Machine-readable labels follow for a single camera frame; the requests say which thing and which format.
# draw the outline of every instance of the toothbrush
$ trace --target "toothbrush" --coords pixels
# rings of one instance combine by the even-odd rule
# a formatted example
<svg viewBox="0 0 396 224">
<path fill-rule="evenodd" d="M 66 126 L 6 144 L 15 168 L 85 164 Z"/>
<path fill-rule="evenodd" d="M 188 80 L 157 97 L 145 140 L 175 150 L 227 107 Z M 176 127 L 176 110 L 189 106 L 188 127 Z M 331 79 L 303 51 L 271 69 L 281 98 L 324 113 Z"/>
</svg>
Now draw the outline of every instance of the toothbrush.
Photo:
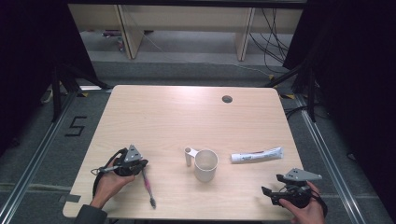
<svg viewBox="0 0 396 224">
<path fill-rule="evenodd" d="M 150 186 L 149 186 L 149 180 L 148 180 L 148 178 L 147 178 L 147 176 L 146 176 L 146 169 L 143 169 L 143 170 L 142 170 L 142 175 L 143 175 L 143 179 L 145 180 L 145 187 L 146 187 L 146 189 L 148 190 L 148 194 L 149 194 L 149 203 L 151 203 L 152 208 L 155 209 L 156 203 L 155 203 L 154 197 L 152 196 L 152 193 L 151 193 L 151 188 L 150 188 Z"/>
</svg>

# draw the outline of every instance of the sleeve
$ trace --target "sleeve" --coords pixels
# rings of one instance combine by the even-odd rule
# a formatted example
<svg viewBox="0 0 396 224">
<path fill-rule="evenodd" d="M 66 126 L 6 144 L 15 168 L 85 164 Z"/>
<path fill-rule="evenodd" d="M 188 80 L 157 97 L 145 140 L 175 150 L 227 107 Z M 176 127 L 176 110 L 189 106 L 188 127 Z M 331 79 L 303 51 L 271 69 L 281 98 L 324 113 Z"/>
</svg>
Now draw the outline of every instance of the sleeve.
<svg viewBox="0 0 396 224">
<path fill-rule="evenodd" d="M 103 224 L 107 218 L 107 213 L 99 208 L 82 205 L 75 219 L 75 224 Z"/>
</svg>

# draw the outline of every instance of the grey carpet floor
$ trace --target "grey carpet floor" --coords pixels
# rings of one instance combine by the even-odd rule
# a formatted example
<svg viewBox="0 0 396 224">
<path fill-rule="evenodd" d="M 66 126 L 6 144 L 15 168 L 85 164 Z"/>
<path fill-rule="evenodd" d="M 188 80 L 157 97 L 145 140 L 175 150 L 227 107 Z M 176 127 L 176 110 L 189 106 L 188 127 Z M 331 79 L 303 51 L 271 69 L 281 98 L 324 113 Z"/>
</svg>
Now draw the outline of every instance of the grey carpet floor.
<svg viewBox="0 0 396 224">
<path fill-rule="evenodd" d="M 93 65 L 99 79 L 113 86 L 129 84 L 260 87 L 270 81 L 268 74 L 279 76 L 278 73 L 268 70 L 265 66 L 250 66 L 246 69 L 234 65 L 202 63 L 93 63 Z M 260 69 L 267 75 L 252 69 Z M 281 67 L 271 67 L 271 70 L 286 71 Z M 291 93 L 292 81 L 293 78 L 279 84 L 276 89 L 280 94 Z M 79 80 L 78 82 L 81 85 L 90 84 L 85 80 Z M 82 164 L 109 95 L 110 93 L 89 93 L 86 97 L 77 97 L 73 101 L 48 154 L 42 161 L 11 223 L 73 222 L 72 219 L 63 216 L 64 203 L 61 197 L 67 195 L 73 186 L 79 166 Z M 285 109 L 297 107 L 296 100 L 281 99 L 281 103 Z M 326 109 L 317 106 L 315 111 L 317 125 L 322 136 L 331 150 L 347 185 L 359 203 L 367 223 L 392 223 L 359 165 L 347 158 L 348 148 L 342 137 L 338 135 L 332 120 L 328 118 Z M 78 131 L 70 128 L 75 116 L 86 117 L 85 119 L 78 119 L 76 123 L 85 126 L 85 128 L 80 136 L 66 136 Z M 35 153 L 50 126 L 51 119 L 52 105 L 40 106 L 20 136 L 21 144 L 10 148 L 0 158 L 0 169 L 6 171 L 0 172 L 0 200 L 2 203 Z M 321 189 L 323 199 L 329 206 L 327 223 L 351 223 L 347 210 L 338 196 L 334 183 L 300 112 L 289 118 L 289 125 L 305 170 L 323 176 L 323 180 L 316 181 L 315 184 Z M 121 220 L 119 223 L 133 222 L 132 220 Z M 289 222 L 285 220 L 263 223 Z"/>
</svg>

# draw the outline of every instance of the wooden table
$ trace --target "wooden table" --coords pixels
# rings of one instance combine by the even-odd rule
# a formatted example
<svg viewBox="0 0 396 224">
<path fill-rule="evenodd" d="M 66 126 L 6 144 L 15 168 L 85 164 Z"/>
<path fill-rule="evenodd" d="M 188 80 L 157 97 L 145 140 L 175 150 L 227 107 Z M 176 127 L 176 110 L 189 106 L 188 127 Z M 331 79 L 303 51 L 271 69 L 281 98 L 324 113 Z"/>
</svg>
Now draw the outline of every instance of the wooden table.
<svg viewBox="0 0 396 224">
<path fill-rule="evenodd" d="M 224 103 L 223 96 L 231 96 Z M 303 168 L 274 89 L 184 86 L 117 86 L 98 124 L 64 215 L 75 217 L 92 199 L 95 176 L 117 150 L 135 145 L 148 160 L 157 208 L 142 175 L 104 207 L 109 217 L 133 219 L 280 220 L 291 213 L 262 194 L 278 190 L 276 174 Z M 215 178 L 202 183 L 187 167 L 184 148 L 219 155 Z M 281 160 L 232 164 L 231 154 L 284 148 Z"/>
</svg>

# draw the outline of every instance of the white tube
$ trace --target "white tube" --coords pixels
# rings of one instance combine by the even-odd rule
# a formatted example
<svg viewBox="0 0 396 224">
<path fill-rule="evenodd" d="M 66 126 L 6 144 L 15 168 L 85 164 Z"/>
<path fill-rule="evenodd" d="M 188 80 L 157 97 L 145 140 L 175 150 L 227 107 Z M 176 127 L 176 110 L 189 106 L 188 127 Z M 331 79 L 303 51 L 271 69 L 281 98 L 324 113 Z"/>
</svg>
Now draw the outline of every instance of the white tube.
<svg viewBox="0 0 396 224">
<path fill-rule="evenodd" d="M 275 147 L 269 150 L 249 152 L 249 153 L 236 153 L 231 155 L 231 161 L 253 161 L 257 159 L 276 160 L 283 158 L 283 147 Z"/>
</svg>

